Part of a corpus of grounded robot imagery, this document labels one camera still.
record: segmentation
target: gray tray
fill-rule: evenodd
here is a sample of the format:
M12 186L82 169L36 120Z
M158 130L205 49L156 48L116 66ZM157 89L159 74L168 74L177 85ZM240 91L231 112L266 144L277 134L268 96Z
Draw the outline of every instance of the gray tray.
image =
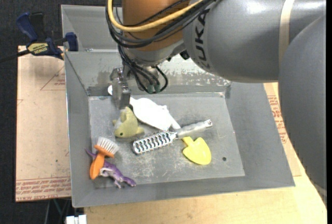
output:
M115 138L112 134L112 120L118 118L119 112L107 94L107 87L113 67L121 61L112 40L104 34L103 39L98 37L107 27L103 20L105 9L78 6L62 6L62 9L64 34L74 31L80 37L89 32L88 44L100 40L99 44L111 46L108 50L104 46L99 49L92 46L91 49L98 51L85 51L89 49L88 44L80 40L81 51L65 55L74 207L294 185L263 85L230 83L199 71L190 61L179 62L178 58L162 65L170 78L170 86L161 94L146 95L135 83L130 83L130 87L135 98L147 96L167 105L181 126L211 119L213 128L194 138L205 139L212 152L212 162L199 166L185 159L181 153L185 145L181 140L136 156L130 149L133 138ZM184 68L191 76L190 81L182 74ZM101 135L119 144L116 157L109 161L123 174L134 178L136 187L124 185L118 189L110 178L90 179L91 158L84 149L93 149L92 145Z

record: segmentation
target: yellow toy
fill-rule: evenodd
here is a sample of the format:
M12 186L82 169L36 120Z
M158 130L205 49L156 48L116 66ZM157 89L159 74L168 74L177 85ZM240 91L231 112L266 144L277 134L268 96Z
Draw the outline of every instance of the yellow toy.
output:
M187 147L183 150L185 155L190 161L207 165L211 162L211 152L203 138L199 137L195 141L190 136L182 138Z
M144 133L144 129L139 126L135 114L128 107L120 111L120 118L113 120L113 125L116 137L131 137Z

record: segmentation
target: brush bristles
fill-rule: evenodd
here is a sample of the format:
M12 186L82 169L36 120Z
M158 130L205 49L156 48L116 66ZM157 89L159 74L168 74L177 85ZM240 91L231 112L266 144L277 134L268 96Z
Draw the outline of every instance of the brush bristles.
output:
M101 137L101 136L98 138L97 145L112 154L115 154L120 148L117 144L115 144L110 139L108 139L106 137Z

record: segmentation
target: yellow spatula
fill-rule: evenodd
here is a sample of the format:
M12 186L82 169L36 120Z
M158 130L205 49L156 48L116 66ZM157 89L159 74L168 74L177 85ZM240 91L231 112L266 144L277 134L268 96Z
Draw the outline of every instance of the yellow spatula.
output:
M186 136L182 140L187 145L183 150L183 155L190 161L201 165L211 162L211 151L203 138L199 137L193 141L190 136Z

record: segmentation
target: orange handle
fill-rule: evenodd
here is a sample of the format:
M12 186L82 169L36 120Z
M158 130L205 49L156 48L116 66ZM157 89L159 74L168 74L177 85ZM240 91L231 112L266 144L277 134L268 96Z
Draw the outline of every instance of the orange handle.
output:
M90 178L96 179L99 175L100 169L103 167L105 161L105 156L98 152L96 158L92 161L90 166Z

